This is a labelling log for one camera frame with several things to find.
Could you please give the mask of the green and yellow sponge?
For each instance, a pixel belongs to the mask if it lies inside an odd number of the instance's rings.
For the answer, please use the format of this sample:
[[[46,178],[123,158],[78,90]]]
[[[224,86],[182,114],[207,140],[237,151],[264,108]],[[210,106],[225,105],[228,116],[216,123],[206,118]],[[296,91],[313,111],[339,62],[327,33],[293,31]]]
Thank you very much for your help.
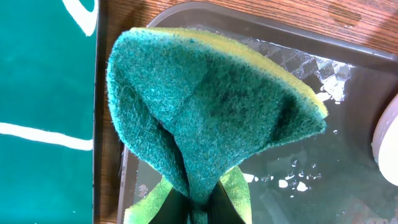
[[[109,55],[109,110],[120,140],[162,176],[125,212],[149,223],[172,189],[190,201],[187,223],[208,223],[218,182],[251,223],[245,159],[324,132],[314,91],[236,40],[186,28],[123,32]]]

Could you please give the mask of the white plate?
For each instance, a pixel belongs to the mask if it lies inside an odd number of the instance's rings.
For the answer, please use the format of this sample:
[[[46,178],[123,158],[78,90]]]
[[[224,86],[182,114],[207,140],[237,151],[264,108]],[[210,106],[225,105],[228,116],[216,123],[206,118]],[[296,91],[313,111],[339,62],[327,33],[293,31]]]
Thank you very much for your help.
[[[397,186],[397,95],[388,104],[373,133],[374,160],[383,177]]]

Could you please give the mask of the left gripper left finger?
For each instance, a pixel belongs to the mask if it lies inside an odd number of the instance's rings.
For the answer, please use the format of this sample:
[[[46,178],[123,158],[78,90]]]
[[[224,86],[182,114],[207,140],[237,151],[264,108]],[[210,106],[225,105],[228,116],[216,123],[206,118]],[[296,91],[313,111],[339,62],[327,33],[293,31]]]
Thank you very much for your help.
[[[149,224],[187,224],[189,211],[189,199],[172,189]]]

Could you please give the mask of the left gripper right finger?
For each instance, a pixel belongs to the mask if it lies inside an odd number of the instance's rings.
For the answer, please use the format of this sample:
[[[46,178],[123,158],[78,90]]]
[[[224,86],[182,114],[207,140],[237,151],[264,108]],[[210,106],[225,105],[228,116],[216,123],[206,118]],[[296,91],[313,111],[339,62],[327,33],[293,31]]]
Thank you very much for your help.
[[[245,224],[233,207],[221,182],[218,182],[210,196],[208,224]]]

